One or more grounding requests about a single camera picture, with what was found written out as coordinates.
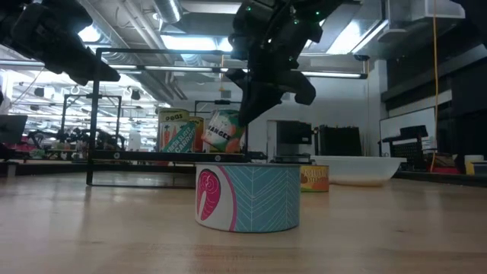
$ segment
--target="tin can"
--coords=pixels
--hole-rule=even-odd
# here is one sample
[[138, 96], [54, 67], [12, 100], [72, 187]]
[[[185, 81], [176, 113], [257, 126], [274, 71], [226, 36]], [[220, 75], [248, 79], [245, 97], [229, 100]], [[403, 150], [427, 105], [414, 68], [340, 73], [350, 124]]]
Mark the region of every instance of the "tin can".
[[202, 117], [191, 116], [191, 123], [195, 124], [195, 139], [193, 142], [193, 152], [203, 152], [203, 133], [205, 131], [205, 120]]
[[195, 138], [195, 124], [189, 122], [189, 111], [163, 109], [159, 111], [161, 152], [191, 152]]
[[245, 128], [238, 125], [237, 110], [214, 110], [203, 141], [219, 152], [235, 153], [240, 151], [240, 138], [244, 132]]

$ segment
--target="cable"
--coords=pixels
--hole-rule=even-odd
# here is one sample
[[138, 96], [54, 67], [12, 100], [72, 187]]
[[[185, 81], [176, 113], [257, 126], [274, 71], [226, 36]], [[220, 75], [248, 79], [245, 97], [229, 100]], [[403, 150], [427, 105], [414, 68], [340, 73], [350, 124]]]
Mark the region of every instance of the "cable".
[[437, 136], [438, 136], [438, 94], [440, 93], [440, 81], [438, 75], [438, 30], [437, 30], [437, 6], [436, 1], [433, 0], [433, 47], [434, 47], [434, 87], [435, 87], [435, 99], [434, 99], [434, 146], [433, 160], [431, 162], [429, 172], [433, 172], [434, 162], [436, 161], [436, 151], [438, 150]]

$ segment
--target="wooden table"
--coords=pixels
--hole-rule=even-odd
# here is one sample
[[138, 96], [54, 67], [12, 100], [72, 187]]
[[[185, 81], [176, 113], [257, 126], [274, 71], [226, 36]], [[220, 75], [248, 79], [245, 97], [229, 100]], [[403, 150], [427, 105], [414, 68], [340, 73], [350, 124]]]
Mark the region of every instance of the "wooden table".
[[194, 202], [194, 190], [85, 187], [84, 174], [0, 180], [0, 273], [487, 273], [483, 188], [332, 186], [303, 193], [301, 226], [274, 234], [204, 228]]

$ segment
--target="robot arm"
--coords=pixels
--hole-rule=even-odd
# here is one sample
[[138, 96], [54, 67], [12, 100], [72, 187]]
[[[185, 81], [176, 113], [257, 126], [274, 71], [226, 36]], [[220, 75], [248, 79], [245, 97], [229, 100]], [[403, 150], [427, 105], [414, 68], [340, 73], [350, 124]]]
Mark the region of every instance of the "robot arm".
[[[486, 0], [452, 0], [463, 6], [487, 46]], [[285, 92], [299, 104], [313, 102], [316, 91], [300, 72], [293, 72], [308, 40], [318, 43], [327, 18], [347, 0], [244, 0], [234, 19], [229, 42], [235, 59], [249, 71], [231, 69], [226, 76], [243, 90], [239, 123], [247, 125], [281, 103]]]
[[[0, 2], [0, 44], [45, 64], [46, 69], [86, 85], [97, 62], [78, 32], [93, 23], [76, 0], [8, 0]], [[116, 70], [102, 65], [102, 81], [118, 81]]]

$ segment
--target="pink fish logo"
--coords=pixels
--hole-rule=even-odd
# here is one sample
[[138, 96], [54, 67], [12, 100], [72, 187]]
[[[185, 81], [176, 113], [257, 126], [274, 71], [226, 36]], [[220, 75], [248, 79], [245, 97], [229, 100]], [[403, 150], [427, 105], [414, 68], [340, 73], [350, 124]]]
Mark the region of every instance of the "pink fish logo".
[[203, 206], [203, 211], [201, 213], [201, 220], [206, 220], [216, 209], [218, 202], [220, 201], [221, 185], [218, 176], [215, 172], [205, 169], [199, 174], [198, 179], [198, 200], [196, 204], [196, 210], [198, 210], [201, 205], [201, 198], [203, 193], [206, 192], [205, 205]]

